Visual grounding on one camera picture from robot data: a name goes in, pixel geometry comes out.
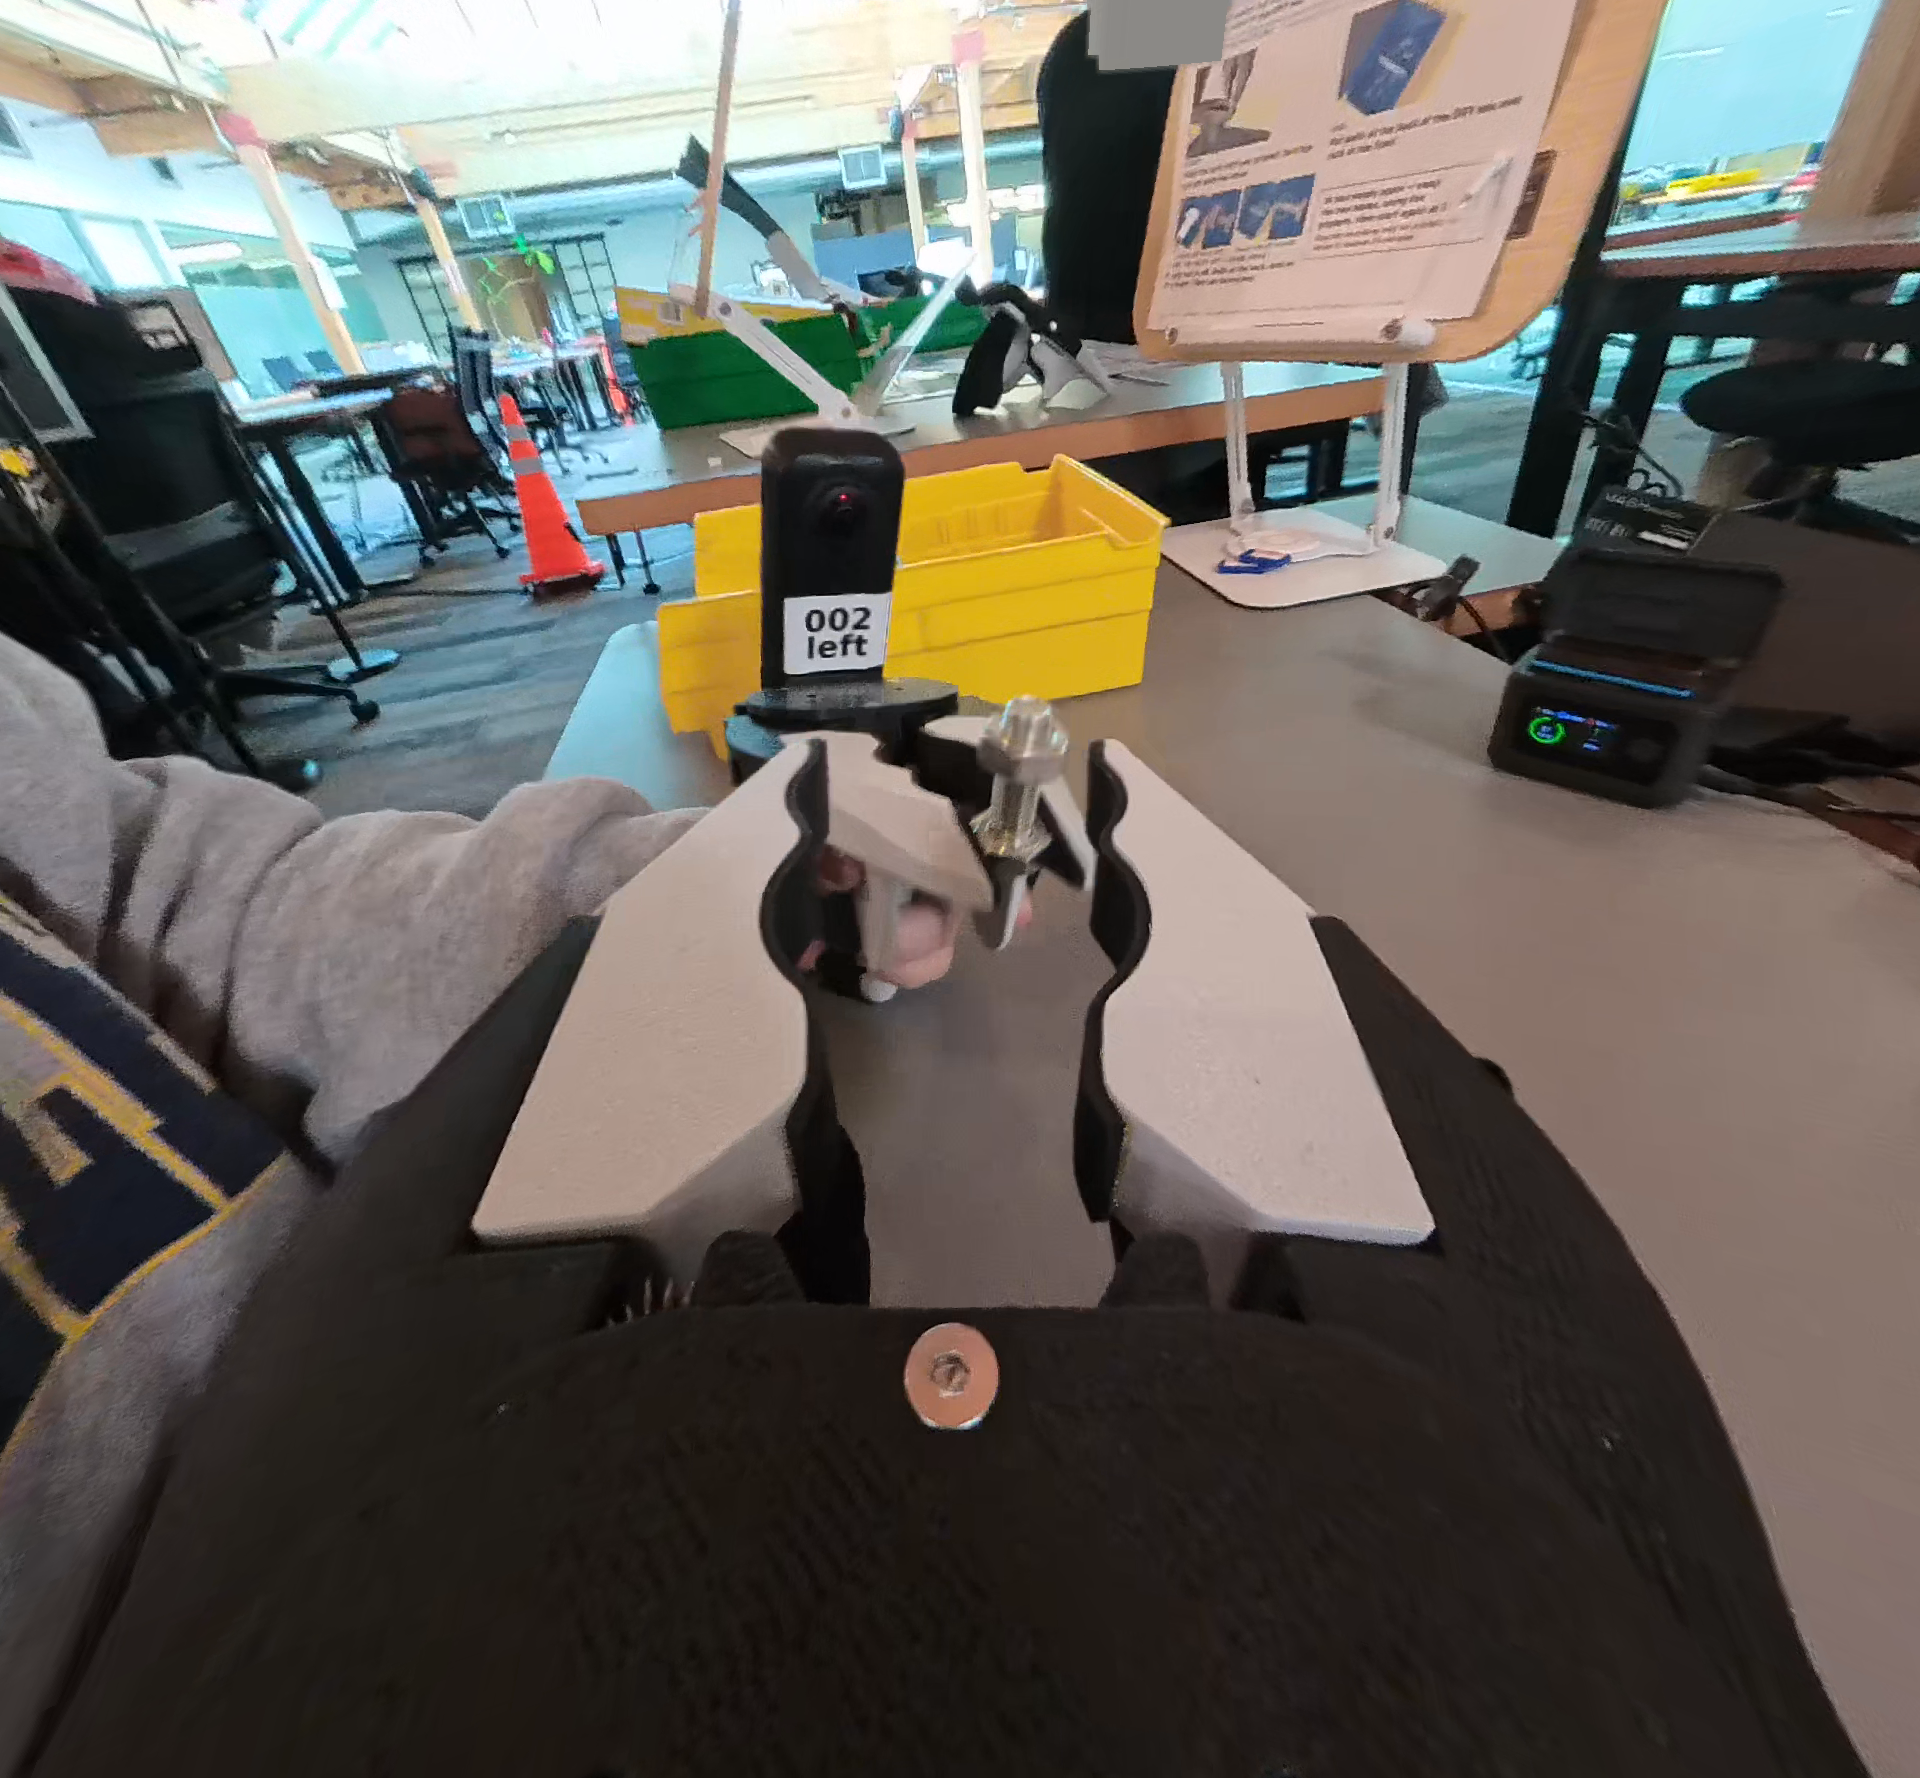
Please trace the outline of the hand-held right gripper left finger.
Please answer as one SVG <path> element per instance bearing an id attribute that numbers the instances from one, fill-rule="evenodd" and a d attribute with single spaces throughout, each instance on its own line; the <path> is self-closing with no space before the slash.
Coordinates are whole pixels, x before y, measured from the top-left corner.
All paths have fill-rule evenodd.
<path id="1" fill-rule="evenodd" d="M 805 740 L 607 903 L 476 1239 L 629 1239 L 688 1288 L 714 1239 L 768 1233 L 812 1299 L 870 1299 L 863 1165 L 799 971 L 825 830 L 828 759 Z"/>

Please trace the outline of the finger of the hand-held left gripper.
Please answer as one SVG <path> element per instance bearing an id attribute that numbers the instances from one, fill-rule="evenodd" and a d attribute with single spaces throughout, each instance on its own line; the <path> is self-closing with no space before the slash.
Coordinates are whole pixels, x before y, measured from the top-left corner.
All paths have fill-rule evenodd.
<path id="1" fill-rule="evenodd" d="M 831 769 L 831 850 L 899 899 L 986 911 L 995 886 L 954 807 L 896 765 Z"/>
<path id="2" fill-rule="evenodd" d="M 1097 877 L 1097 852 L 1079 802 L 1066 779 L 1044 797 L 1044 824 L 1050 843 L 1035 864 L 983 858 L 994 886 L 991 920 L 983 925 L 983 943 L 995 951 L 1012 943 L 1038 879 L 1056 877 L 1085 890 Z"/>

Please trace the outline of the steel bolt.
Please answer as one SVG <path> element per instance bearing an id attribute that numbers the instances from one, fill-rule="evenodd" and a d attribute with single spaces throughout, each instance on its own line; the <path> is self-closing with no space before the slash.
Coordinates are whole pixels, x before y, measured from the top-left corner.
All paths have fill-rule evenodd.
<path id="1" fill-rule="evenodd" d="M 983 810 L 1012 815 L 1017 807 L 1038 810 L 1044 797 L 1062 780 L 1069 740 L 1050 701 L 1022 695 L 988 718 L 976 740 L 976 762 L 990 780 Z"/>

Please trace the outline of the person's left hand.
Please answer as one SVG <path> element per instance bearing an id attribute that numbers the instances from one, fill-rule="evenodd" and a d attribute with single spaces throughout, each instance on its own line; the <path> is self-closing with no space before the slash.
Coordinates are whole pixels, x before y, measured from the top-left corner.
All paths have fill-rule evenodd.
<path id="1" fill-rule="evenodd" d="M 956 918 L 952 911 L 896 879 L 882 879 L 879 916 L 892 923 L 892 952 L 870 964 L 863 951 L 863 916 L 868 910 L 868 868 L 835 847 L 817 862 L 822 933 L 804 952 L 802 968 L 842 998 L 885 1002 L 899 991 L 935 984 L 952 964 Z"/>

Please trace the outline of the orange traffic cone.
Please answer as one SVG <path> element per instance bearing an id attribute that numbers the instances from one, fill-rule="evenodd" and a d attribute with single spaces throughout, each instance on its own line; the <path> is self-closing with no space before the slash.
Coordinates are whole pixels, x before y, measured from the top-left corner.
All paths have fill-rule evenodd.
<path id="1" fill-rule="evenodd" d="M 499 397 L 500 431 L 519 507 L 526 569 L 519 585 L 528 595 L 597 587 L 607 568 L 589 555 L 522 411 L 510 394 Z"/>

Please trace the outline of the green plastic bin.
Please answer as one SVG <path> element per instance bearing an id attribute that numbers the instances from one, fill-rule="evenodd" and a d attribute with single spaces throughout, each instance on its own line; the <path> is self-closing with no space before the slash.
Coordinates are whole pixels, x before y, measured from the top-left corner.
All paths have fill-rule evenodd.
<path id="1" fill-rule="evenodd" d="M 813 416 L 802 389 L 717 317 L 696 317 L 688 303 L 644 286 L 616 286 L 615 303 L 631 369 L 661 433 Z M 742 306 L 810 370 L 854 400 L 888 369 L 888 355 L 923 307 L 917 298 Z"/>

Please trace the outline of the black and white tool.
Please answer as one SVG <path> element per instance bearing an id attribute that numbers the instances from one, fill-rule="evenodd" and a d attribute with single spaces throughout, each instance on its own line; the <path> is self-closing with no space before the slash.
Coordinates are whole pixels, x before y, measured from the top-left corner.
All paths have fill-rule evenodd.
<path id="1" fill-rule="evenodd" d="M 1112 373 L 1074 319 L 1054 313 L 1017 285 L 978 285 L 962 273 L 954 286 L 956 303 L 986 317 L 959 370 L 952 394 L 956 420 L 995 413 L 1022 388 L 1033 388 L 1035 408 L 1050 413 L 1089 411 L 1114 395 Z"/>

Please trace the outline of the long wooden table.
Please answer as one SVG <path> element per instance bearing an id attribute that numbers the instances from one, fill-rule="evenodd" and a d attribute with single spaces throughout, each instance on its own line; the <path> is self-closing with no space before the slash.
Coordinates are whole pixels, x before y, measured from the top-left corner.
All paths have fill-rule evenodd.
<path id="1" fill-rule="evenodd" d="M 1241 373 L 1251 433 L 1308 433 L 1381 411 L 1376 370 L 1335 364 L 1260 362 Z M 946 397 L 921 397 L 882 413 L 912 475 L 1012 462 L 1044 468 L 1067 455 L 1090 462 L 1148 449 L 1217 443 L 1226 435 L 1219 367 L 1162 367 L 1156 382 L 1121 381 L 1102 400 L 1063 400 L 1054 408 L 1019 397 L 1000 413 L 956 420 Z M 574 501 L 593 538 L 646 535 L 691 525 L 712 510 L 759 500 L 759 461 L 730 447 L 714 425 L 627 435 L 637 449 L 631 468 Z"/>

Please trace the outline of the black charger case with screen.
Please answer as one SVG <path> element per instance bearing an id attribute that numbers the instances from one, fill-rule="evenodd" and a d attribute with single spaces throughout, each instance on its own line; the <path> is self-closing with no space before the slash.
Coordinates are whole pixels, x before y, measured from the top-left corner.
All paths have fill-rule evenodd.
<path id="1" fill-rule="evenodd" d="M 1605 800 L 1669 807 L 1698 780 L 1786 594 L 1766 566 L 1574 543 L 1546 578 L 1490 763 Z"/>

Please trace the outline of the black office chair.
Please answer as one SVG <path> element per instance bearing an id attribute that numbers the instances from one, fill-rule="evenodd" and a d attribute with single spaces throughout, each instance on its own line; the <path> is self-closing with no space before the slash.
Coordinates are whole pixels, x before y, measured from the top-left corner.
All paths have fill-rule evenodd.
<path id="1" fill-rule="evenodd" d="M 291 790 L 309 757 L 267 762 L 251 702 L 355 687 L 247 662 L 295 573 L 293 538 L 188 339 L 153 346 L 127 306 L 4 241 L 3 628 L 75 685 L 112 757 L 228 759 Z"/>
<path id="2" fill-rule="evenodd" d="M 397 386 L 374 408 L 370 423 L 387 468 L 432 562 L 451 537 L 481 537 L 499 560 L 512 551 L 500 535 L 512 518 L 500 507 L 510 490 L 458 395 L 442 381 Z"/>

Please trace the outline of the person's grey sweatshirt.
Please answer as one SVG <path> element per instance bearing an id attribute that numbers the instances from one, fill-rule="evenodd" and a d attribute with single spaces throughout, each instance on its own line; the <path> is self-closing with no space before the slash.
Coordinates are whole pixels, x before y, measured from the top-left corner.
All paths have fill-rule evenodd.
<path id="1" fill-rule="evenodd" d="M 238 1312 L 330 1179 L 4 902 L 4 1774 L 64 1708 Z"/>

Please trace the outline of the small black box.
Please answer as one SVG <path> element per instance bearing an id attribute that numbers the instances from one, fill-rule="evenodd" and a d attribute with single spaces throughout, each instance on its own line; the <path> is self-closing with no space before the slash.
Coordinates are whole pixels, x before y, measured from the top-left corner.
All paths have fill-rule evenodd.
<path id="1" fill-rule="evenodd" d="M 1686 558 L 1714 523 L 1714 507 L 1679 496 L 1607 487 L 1576 520 L 1565 552 L 1605 548 Z"/>

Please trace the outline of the wooden instruction board stand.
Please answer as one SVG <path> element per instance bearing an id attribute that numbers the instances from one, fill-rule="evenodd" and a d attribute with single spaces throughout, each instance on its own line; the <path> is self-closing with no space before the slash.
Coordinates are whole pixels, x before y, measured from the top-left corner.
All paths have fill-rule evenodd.
<path id="1" fill-rule="evenodd" d="M 1226 520 L 1173 526 L 1163 562 L 1281 610 L 1425 583 L 1401 541 L 1414 369 L 1501 351 L 1562 291 L 1623 149 L 1669 0 L 1231 0 L 1224 54 L 1181 72 L 1148 219 L 1135 329 L 1221 367 Z M 1381 376 L 1364 525 L 1259 514 L 1241 373 Z M 1219 576 L 1228 532 L 1299 529 L 1335 555 Z"/>

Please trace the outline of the black stool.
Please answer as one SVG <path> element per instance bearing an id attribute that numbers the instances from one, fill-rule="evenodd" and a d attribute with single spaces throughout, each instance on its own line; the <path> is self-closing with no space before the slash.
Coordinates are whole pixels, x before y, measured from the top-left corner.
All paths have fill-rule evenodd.
<path id="1" fill-rule="evenodd" d="M 1870 468 L 1919 452 L 1919 367 L 1788 359 L 1718 373 L 1683 394 L 1697 429 L 1768 449 L 1779 468 Z"/>

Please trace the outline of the desk with black legs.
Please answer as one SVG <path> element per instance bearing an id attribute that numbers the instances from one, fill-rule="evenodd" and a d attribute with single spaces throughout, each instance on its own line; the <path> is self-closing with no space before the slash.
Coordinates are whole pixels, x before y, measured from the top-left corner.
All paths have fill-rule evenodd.
<path id="1" fill-rule="evenodd" d="M 1886 294 L 1915 271 L 1912 206 L 1837 219 L 1760 210 L 1710 230 L 1624 232 L 1580 254 L 1557 302 L 1504 523 L 1537 538 L 1560 535 L 1607 339 L 1628 339 L 1628 362 L 1602 413 L 1639 440 L 1683 337 L 1915 352 L 1915 296 Z"/>

